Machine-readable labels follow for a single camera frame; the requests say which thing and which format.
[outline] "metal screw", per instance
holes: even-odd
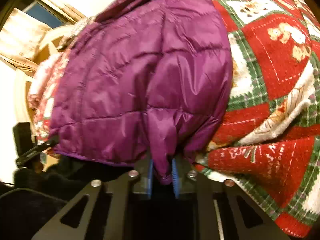
[[[232,179],[226,179],[224,181],[224,185],[226,185],[227,187],[233,187],[236,183],[232,180]]]
[[[188,177],[190,177],[190,178],[194,178],[194,177],[196,177],[198,175],[198,172],[197,171],[189,171],[188,172]]]
[[[101,185],[101,180],[95,179],[91,181],[91,186],[92,187],[99,187]]]
[[[135,170],[132,170],[132,171],[129,171],[129,176],[131,178],[134,178],[134,177],[137,177],[139,175],[139,172],[135,171]]]

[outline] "patchwork blanket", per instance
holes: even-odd
[[[320,25],[299,0],[212,2],[228,30],[233,87],[196,167],[232,178],[284,232],[304,237],[320,213]]]

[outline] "purple puffer jacket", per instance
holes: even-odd
[[[211,0],[117,0],[73,47],[55,96],[56,152],[132,165],[150,150],[171,182],[219,126],[231,88],[227,31]]]

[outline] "pink fabric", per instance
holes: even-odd
[[[52,75],[53,66],[60,58],[62,52],[50,56],[47,60],[41,62],[35,75],[34,80],[30,86],[28,93],[28,103],[31,109],[37,109],[40,99],[44,93],[47,83]]]

